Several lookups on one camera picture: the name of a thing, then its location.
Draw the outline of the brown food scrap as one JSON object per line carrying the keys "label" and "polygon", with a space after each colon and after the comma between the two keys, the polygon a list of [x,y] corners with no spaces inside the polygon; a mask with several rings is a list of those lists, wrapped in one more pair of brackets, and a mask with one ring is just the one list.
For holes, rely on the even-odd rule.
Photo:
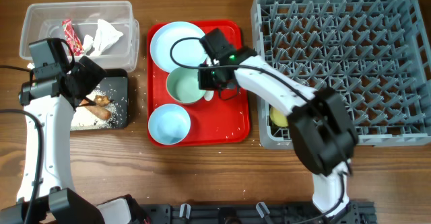
{"label": "brown food scrap", "polygon": [[105,107],[111,103],[111,100],[107,96],[95,95],[94,102],[97,106]]}

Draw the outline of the orange carrot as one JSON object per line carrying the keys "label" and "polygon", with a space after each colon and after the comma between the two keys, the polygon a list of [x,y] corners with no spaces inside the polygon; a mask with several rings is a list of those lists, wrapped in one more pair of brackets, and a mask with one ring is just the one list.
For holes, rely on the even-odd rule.
{"label": "orange carrot", "polygon": [[101,106],[84,106],[84,108],[100,120],[108,120],[112,116],[109,110]]}

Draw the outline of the pile of white rice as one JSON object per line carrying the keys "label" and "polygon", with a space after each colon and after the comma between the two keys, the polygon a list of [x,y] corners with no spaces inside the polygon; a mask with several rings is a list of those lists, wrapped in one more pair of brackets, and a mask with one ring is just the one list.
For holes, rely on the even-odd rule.
{"label": "pile of white rice", "polygon": [[[87,95],[87,98],[94,101],[95,95],[107,96],[106,93],[103,91],[94,90],[92,93]],[[73,115],[71,130],[92,130],[111,127],[112,123],[114,122],[115,112],[117,110],[113,100],[110,100],[111,103],[103,107],[112,113],[112,116],[108,120],[100,120],[99,118],[95,117],[91,112],[86,110],[84,107],[77,107],[75,114]]]}

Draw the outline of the white plastic spoon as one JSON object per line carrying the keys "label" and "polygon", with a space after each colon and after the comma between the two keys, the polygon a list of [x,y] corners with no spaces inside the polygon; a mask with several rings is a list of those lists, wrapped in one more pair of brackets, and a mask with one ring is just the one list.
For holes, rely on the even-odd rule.
{"label": "white plastic spoon", "polygon": [[[212,60],[209,57],[206,58],[205,63],[207,66],[213,66]],[[203,97],[204,97],[205,101],[209,102],[212,100],[213,96],[214,96],[214,91],[207,90]]]}

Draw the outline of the mint green bowl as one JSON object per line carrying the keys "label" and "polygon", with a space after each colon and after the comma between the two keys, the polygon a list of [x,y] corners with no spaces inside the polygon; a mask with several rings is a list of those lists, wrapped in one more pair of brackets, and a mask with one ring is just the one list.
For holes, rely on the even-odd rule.
{"label": "mint green bowl", "polygon": [[194,104],[205,94],[205,90],[199,88],[198,70],[184,67],[178,67],[168,74],[166,90],[181,104]]}

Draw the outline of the white round plate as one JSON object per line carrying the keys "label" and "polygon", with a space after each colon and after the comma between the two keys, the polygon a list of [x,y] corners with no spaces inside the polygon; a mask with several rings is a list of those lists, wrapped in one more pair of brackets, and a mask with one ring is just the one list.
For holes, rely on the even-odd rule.
{"label": "white round plate", "polygon": [[197,67],[207,58],[207,54],[199,42],[204,35],[201,28],[189,22],[166,24],[154,34],[150,43],[150,55],[161,70],[170,73],[178,68],[178,65],[170,58],[172,45],[182,38],[195,37],[192,40],[179,42],[174,47],[172,55],[180,64]]}

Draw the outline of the red snack wrapper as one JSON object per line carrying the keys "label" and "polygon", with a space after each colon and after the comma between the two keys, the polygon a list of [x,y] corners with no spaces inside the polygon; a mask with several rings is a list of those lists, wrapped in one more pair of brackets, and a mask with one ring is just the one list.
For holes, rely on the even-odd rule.
{"label": "red snack wrapper", "polygon": [[81,56],[84,53],[84,48],[73,28],[72,21],[70,19],[64,20],[61,25],[63,27],[65,39],[71,48],[71,54],[73,56]]}

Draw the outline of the white napkin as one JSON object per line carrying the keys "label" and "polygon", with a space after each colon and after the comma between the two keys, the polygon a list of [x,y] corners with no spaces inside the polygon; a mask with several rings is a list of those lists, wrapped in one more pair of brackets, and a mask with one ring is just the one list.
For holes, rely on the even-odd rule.
{"label": "white napkin", "polygon": [[94,50],[90,56],[100,56],[105,50],[115,44],[123,33],[118,31],[114,26],[105,20],[98,19],[98,27],[92,47]]}

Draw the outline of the light blue bowl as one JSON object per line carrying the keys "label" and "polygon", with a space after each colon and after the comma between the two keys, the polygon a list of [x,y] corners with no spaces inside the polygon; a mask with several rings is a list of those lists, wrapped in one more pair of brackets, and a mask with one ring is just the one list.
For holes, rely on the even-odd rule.
{"label": "light blue bowl", "polygon": [[154,141],[162,145],[175,145],[188,135],[191,118],[182,106],[164,104],[151,113],[147,126]]}

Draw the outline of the yellow plastic cup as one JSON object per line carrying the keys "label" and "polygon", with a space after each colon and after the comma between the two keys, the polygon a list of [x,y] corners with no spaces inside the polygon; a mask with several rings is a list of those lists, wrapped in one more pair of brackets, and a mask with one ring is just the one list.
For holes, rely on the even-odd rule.
{"label": "yellow plastic cup", "polygon": [[270,107],[269,118],[278,127],[288,127],[287,117],[273,106]]}

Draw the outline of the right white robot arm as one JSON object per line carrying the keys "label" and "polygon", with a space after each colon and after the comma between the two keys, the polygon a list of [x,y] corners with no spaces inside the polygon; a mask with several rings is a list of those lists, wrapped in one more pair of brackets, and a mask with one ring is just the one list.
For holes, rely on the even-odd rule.
{"label": "right white robot arm", "polygon": [[290,79],[254,49],[235,48],[219,28],[202,37],[152,38],[150,55],[156,63],[171,61],[178,69],[194,70],[204,91],[222,91],[234,83],[269,102],[287,118],[294,151],[313,174],[314,206],[328,218],[347,206],[347,175],[358,134],[333,88],[317,90]]}

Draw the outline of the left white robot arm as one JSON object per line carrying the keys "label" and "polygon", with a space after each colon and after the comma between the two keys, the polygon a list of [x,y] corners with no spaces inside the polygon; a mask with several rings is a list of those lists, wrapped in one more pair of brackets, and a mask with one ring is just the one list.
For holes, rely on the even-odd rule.
{"label": "left white robot arm", "polygon": [[58,223],[151,223],[129,194],[95,206],[75,192],[71,122],[76,108],[106,77],[106,71],[86,56],[75,60],[61,38],[35,41],[29,48],[34,68],[19,93],[23,108],[3,110],[26,117],[27,137],[17,202],[1,210],[1,222],[40,223],[52,214]]}

